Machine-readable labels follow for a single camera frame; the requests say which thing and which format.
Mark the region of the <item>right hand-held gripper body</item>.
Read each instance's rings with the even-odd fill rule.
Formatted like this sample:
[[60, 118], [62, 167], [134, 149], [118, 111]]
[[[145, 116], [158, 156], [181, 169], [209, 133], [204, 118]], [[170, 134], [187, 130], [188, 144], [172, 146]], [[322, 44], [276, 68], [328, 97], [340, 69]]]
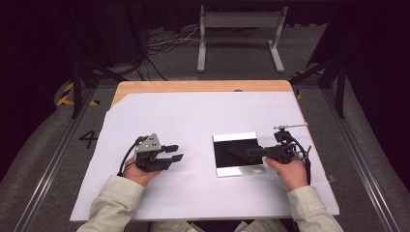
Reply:
[[288, 131], [289, 125], [275, 127], [274, 137], [278, 143], [276, 146], [265, 147], [263, 157], [274, 159], [280, 163], [287, 164], [293, 158], [307, 160], [311, 147], [305, 149], [301, 143]]

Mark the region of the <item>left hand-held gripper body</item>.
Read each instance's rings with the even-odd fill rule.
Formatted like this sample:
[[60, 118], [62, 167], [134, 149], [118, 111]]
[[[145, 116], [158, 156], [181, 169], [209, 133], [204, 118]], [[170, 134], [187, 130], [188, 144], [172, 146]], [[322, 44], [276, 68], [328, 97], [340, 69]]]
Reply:
[[144, 172], [155, 172], [168, 169], [168, 159], [158, 159], [157, 155], [165, 151], [155, 133], [139, 136], [134, 149], [136, 166]]

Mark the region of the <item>black piece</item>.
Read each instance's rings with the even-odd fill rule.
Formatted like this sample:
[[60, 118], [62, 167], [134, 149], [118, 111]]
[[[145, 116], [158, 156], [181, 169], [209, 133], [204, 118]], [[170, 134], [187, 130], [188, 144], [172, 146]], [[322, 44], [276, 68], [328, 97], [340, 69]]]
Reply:
[[253, 162], [260, 159], [260, 156], [253, 155], [251, 152], [259, 148], [255, 139], [235, 140], [230, 143], [227, 151], [242, 160]]

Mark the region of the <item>black board with white edges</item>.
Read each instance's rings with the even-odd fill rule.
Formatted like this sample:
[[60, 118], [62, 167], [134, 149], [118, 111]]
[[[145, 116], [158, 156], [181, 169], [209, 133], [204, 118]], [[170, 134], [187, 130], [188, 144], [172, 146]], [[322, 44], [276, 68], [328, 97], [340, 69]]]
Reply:
[[249, 162], [242, 160], [227, 151], [227, 148], [232, 141], [247, 139], [255, 139], [257, 141], [256, 133], [237, 132], [215, 134], [213, 136], [216, 170], [219, 178], [266, 173], [262, 158], [257, 161]]

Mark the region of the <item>person's left hand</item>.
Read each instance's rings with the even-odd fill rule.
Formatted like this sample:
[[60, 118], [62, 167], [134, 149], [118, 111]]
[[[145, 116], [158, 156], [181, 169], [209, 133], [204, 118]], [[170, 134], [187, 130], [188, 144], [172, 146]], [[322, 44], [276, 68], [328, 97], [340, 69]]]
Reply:
[[124, 177], [142, 185], [143, 187], [146, 187], [149, 182], [159, 174], [159, 171], [144, 172], [140, 170], [134, 163], [134, 158], [130, 158], [126, 161]]

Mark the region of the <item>person's right hand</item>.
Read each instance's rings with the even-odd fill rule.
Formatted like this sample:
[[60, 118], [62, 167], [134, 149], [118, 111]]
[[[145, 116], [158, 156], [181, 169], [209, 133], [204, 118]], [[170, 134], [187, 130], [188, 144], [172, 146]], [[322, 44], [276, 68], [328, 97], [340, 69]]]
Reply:
[[308, 174], [302, 160], [293, 159], [289, 163], [283, 164], [275, 159], [265, 158], [265, 162], [277, 171], [289, 191], [308, 185]]

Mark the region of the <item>large white paper sheet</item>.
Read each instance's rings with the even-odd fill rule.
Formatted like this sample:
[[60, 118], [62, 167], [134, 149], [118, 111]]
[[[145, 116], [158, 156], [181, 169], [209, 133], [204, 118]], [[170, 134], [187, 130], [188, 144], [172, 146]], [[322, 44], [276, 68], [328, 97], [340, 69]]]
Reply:
[[286, 125], [309, 151], [311, 183], [329, 213], [339, 206], [291, 92], [209, 92], [129, 94], [105, 115], [71, 219], [85, 221], [93, 200], [139, 136], [156, 133], [163, 145], [176, 144], [182, 159], [144, 190], [134, 219], [287, 218], [287, 190], [277, 173], [218, 177], [213, 138], [253, 132], [262, 146], [275, 144], [274, 131]]

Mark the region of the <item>yellow black hazard tape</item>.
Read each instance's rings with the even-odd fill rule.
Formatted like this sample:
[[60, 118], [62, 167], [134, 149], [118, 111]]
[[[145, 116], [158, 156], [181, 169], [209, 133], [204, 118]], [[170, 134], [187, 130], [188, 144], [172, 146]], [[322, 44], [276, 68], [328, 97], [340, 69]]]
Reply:
[[[325, 70], [323, 71], [318, 71], [318, 72], [314, 72], [312, 76], [319, 76], [321, 77], [323, 75]], [[304, 72], [298, 71], [298, 72], [294, 72], [292, 77], [298, 77], [299, 75], [302, 75]], [[302, 92], [300, 89], [295, 89], [295, 96], [297, 100], [301, 100], [302, 99]]]
[[[68, 96], [70, 91], [73, 89], [73, 82], [70, 81], [67, 86], [64, 88], [63, 93], [60, 97], [60, 99], [57, 101], [56, 105], [74, 105], [73, 100], [69, 100]], [[97, 106], [100, 105], [100, 101], [90, 101], [89, 103], [90, 106]]]

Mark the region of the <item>person's pale clothed legs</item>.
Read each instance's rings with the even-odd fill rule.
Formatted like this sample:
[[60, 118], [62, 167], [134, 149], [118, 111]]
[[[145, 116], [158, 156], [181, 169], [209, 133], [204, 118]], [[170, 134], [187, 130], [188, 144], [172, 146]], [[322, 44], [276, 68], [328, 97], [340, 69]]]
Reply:
[[288, 232], [276, 219], [257, 219], [252, 221], [156, 221], [151, 232]]

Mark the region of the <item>black metal stand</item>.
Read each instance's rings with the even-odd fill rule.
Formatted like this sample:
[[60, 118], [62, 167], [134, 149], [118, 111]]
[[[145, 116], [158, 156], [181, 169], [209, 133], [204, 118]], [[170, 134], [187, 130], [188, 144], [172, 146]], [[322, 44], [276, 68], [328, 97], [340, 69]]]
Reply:
[[322, 89], [329, 89], [334, 81], [337, 82], [335, 106], [338, 116], [343, 119], [343, 102], [344, 102], [344, 88], [346, 81], [345, 68], [343, 66], [342, 58], [333, 58], [320, 63], [312, 68], [308, 68], [301, 74], [292, 77], [289, 80], [291, 85], [297, 84], [315, 73], [323, 71], [323, 74], [318, 79], [317, 84]]
[[118, 82], [125, 81], [125, 78], [121, 75], [110, 71], [107, 68], [85, 58], [80, 50], [73, 53], [73, 101], [74, 110], [72, 118], [76, 118], [83, 106], [83, 99], [81, 93], [81, 83], [84, 82], [88, 89], [95, 89], [98, 85], [97, 76], [93, 73], [93, 70], [97, 70], [100, 73], [107, 75], [109, 78]]

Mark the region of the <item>metal floor rail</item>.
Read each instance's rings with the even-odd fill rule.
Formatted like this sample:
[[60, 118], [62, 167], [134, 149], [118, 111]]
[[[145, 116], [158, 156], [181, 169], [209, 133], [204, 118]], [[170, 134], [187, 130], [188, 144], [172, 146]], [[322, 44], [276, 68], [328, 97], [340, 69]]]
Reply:
[[63, 136], [55, 152], [53, 153], [53, 156], [48, 163], [43, 176], [38, 181], [34, 193], [32, 194], [23, 213], [21, 214], [13, 232], [28, 232], [55, 179], [59, 167], [67, 154], [70, 142], [73, 140], [73, 135], [78, 128], [78, 125], [86, 112], [87, 106], [94, 97], [95, 93], [96, 89], [86, 89], [84, 91], [84, 96], [80, 100], [80, 102], [82, 103], [81, 108], [76, 113], [76, 116], [70, 120], [68, 126], [66, 127], [66, 130], [63, 133]]
[[330, 90], [322, 90], [322, 95], [330, 107], [333, 116], [336, 118], [337, 125], [341, 130], [343, 139], [349, 148], [351, 160], [359, 173], [366, 193], [383, 225], [384, 230], [386, 232], [401, 232], [376, 179], [366, 164], [363, 154], [354, 139], [352, 131], [349, 129], [346, 121], [342, 119], [337, 112], [336, 99], [333, 97]]

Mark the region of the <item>grey metal stand frame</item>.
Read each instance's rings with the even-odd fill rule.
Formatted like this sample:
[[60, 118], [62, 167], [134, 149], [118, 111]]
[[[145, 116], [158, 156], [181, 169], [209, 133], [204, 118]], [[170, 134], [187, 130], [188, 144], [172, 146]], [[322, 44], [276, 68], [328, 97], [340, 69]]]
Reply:
[[205, 72], [206, 64], [206, 29], [207, 28], [274, 28], [274, 37], [267, 42], [274, 65], [278, 73], [284, 73], [284, 66], [278, 53], [278, 41], [281, 35], [288, 7], [273, 12], [207, 12], [205, 6], [200, 8], [199, 48], [197, 71]]

